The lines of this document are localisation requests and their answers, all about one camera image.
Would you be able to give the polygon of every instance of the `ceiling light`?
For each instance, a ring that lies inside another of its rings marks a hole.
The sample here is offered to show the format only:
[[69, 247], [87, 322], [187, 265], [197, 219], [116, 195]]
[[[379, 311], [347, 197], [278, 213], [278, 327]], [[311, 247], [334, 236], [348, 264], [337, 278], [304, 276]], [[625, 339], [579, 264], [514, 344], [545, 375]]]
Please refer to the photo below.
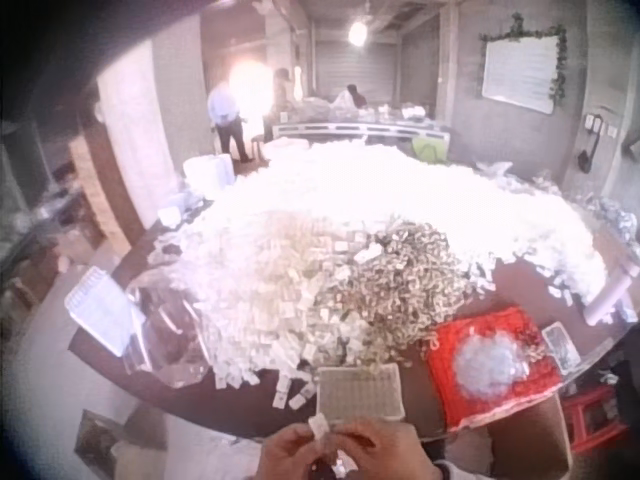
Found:
[[354, 22], [349, 30], [349, 41], [356, 47], [363, 46], [364, 42], [367, 40], [368, 30], [369, 29], [364, 23]]

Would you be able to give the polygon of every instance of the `stool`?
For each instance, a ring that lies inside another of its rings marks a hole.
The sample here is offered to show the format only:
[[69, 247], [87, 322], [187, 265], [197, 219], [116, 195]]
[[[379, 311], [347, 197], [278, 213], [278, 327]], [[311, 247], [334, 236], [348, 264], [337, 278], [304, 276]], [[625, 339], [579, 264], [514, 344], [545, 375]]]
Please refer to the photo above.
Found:
[[573, 425], [573, 440], [571, 441], [571, 451], [573, 453], [591, 450], [619, 436], [627, 429], [626, 425], [618, 418], [614, 418], [608, 425], [595, 432], [589, 433], [587, 431], [585, 410], [590, 406], [605, 403], [613, 398], [615, 398], [613, 387], [603, 385], [588, 393], [576, 395], [562, 401], [562, 410], [565, 417]]
[[262, 162], [262, 147], [264, 145], [264, 135], [256, 135], [251, 139], [251, 156]]

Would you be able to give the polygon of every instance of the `white fabric pile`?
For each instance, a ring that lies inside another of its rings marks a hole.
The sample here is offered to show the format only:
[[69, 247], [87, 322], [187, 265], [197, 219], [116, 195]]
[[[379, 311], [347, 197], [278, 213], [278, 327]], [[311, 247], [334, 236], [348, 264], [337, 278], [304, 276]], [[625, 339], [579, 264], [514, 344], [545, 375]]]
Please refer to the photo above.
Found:
[[[265, 275], [258, 266], [278, 264], [286, 256], [286, 241], [269, 242], [304, 231], [302, 219], [310, 219], [311, 230], [324, 229], [334, 239], [348, 231], [375, 233], [390, 218], [429, 223], [446, 234], [460, 269], [479, 289], [495, 288], [491, 271], [497, 259], [508, 263], [517, 256], [548, 276], [555, 274], [585, 302], [606, 280], [591, 233], [557, 195], [535, 189], [513, 193], [470, 168], [426, 165], [396, 148], [360, 142], [316, 144], [298, 158], [284, 157], [238, 178], [192, 224], [158, 242], [178, 244], [183, 252], [170, 275], [176, 287], [189, 289], [200, 301], [216, 374], [255, 381], [252, 372], [261, 368], [295, 369], [309, 343], [335, 344], [345, 333], [354, 337], [367, 328], [359, 321], [343, 326], [341, 335], [340, 322], [327, 318], [314, 330], [278, 320], [292, 317], [291, 312], [272, 312], [274, 320], [251, 305], [251, 292]], [[298, 220], [290, 222], [290, 215]], [[288, 271], [286, 262], [277, 267], [280, 272]], [[315, 287], [291, 281], [314, 294]], [[238, 303], [235, 318], [215, 313], [225, 302]], [[307, 353], [313, 356], [310, 348]]]

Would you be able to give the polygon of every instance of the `round table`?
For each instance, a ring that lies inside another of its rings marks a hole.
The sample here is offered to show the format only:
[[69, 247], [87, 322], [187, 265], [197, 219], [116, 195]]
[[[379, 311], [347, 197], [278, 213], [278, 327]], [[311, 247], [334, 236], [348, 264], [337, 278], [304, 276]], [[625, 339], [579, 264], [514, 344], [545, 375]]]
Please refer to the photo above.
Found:
[[[126, 287], [147, 268], [147, 256], [154, 248], [153, 242], [164, 231], [156, 224], [126, 255], [113, 273], [121, 286]], [[461, 308], [459, 316], [520, 305], [540, 329], [561, 321], [582, 357], [584, 369], [601, 358], [630, 327], [617, 316], [613, 324], [588, 326], [579, 302], [568, 307], [564, 300], [551, 296], [547, 290], [548, 279], [524, 260], [507, 265], [498, 262], [493, 278], [496, 293], [482, 300], [474, 299]], [[216, 390], [214, 375], [209, 370], [200, 383], [173, 389], [150, 373], [127, 374], [122, 359], [111, 354], [82, 328], [71, 340], [69, 350], [131, 395], [167, 413], [227, 434], [262, 438], [290, 423], [306, 421], [315, 414], [315, 398], [297, 411], [288, 406], [284, 410], [272, 407], [278, 379], [276, 371], [260, 372], [261, 382], [256, 386], [243, 383], [237, 390], [232, 387]], [[407, 357], [412, 360], [412, 366], [400, 367], [406, 419], [415, 425], [422, 438], [441, 437], [444, 434], [444, 415], [428, 369], [417, 351], [407, 352]], [[301, 381], [295, 381], [290, 397], [302, 386]]]

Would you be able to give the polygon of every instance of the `dark pants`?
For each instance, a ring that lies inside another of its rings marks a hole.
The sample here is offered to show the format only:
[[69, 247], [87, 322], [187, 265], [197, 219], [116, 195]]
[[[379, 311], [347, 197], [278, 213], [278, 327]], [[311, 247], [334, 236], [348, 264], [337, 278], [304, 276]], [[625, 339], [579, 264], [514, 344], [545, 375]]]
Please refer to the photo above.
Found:
[[241, 162], [248, 162], [249, 156], [244, 149], [244, 137], [242, 131], [242, 120], [240, 117], [236, 118], [229, 125], [216, 125], [218, 129], [218, 135], [220, 135], [220, 146], [222, 147], [222, 153], [230, 153], [231, 137], [236, 142], [238, 153], [240, 154]]

